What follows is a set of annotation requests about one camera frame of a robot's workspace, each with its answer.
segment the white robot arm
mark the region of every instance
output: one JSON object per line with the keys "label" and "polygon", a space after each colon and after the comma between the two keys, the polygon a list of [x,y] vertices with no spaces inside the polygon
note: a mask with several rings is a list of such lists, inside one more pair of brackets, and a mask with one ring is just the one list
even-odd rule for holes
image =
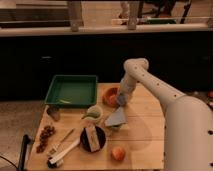
{"label": "white robot arm", "polygon": [[130,99],[136,83],[143,84],[159,101],[165,116],[165,171],[213,170],[213,114],[198,98],[156,78],[149,72],[145,58],[124,63],[118,103]]}

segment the wooden tabletop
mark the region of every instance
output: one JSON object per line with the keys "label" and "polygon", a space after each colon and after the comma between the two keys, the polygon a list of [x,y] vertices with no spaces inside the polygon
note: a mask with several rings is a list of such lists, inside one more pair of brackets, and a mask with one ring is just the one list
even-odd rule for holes
{"label": "wooden tabletop", "polygon": [[[158,100],[142,85],[138,84],[133,97],[124,112],[127,124],[122,125],[119,131],[114,132],[103,124],[114,108],[102,103],[102,94],[110,87],[119,86],[117,83],[99,83],[97,93],[97,104],[103,108],[104,117],[99,123],[106,133],[104,147],[95,153],[85,151],[81,145],[74,148],[64,157],[64,163],[56,170],[136,170],[136,169],[162,169],[164,151],[164,117]],[[28,171],[54,170],[47,167],[47,153],[52,146],[61,140],[71,129],[75,131],[66,139],[59,151],[65,149],[81,133],[84,124],[81,117],[87,109],[60,109],[60,120],[58,122],[47,115],[44,111],[35,142],[33,144],[26,165]],[[48,146],[43,153],[37,153],[39,136],[45,125],[52,124],[56,133],[49,138]],[[123,146],[126,156],[122,162],[111,158],[111,149]]]}

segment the green object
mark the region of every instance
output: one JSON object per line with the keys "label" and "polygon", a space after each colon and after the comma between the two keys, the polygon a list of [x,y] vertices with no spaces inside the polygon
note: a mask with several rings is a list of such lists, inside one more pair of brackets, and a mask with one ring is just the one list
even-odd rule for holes
{"label": "green object", "polygon": [[96,104],[97,76],[55,75],[45,98],[46,105],[87,108]]}
{"label": "green object", "polygon": [[85,113],[81,119],[84,119],[86,117],[98,118],[99,116],[100,116],[100,114],[98,114],[98,113]]}

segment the dark bowl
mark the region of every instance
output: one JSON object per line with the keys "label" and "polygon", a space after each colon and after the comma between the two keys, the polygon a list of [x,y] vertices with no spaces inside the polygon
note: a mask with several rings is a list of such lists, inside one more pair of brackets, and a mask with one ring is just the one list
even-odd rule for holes
{"label": "dark bowl", "polygon": [[[104,131],[98,127],[98,126],[95,126],[95,129],[97,131],[97,136],[98,136],[98,141],[99,141],[99,144],[100,144],[100,149],[103,148],[105,142],[106,142],[106,136],[105,136],[105,133]],[[81,136],[80,136],[80,141],[81,141],[81,144],[83,146],[83,148],[88,151],[88,152],[92,152],[91,149],[90,149],[90,145],[89,145],[89,141],[88,141],[88,138],[87,138],[87,133],[86,133],[86,129],[84,128],[84,130],[82,131],[81,133]]]}

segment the black cabinet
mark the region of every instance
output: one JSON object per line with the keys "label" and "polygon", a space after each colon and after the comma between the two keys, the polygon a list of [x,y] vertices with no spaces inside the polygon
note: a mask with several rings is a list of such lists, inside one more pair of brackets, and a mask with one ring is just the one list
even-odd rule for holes
{"label": "black cabinet", "polygon": [[213,32],[0,37],[0,99],[44,99],[55,74],[119,82],[123,62],[146,57],[149,72],[182,91],[213,88]]}

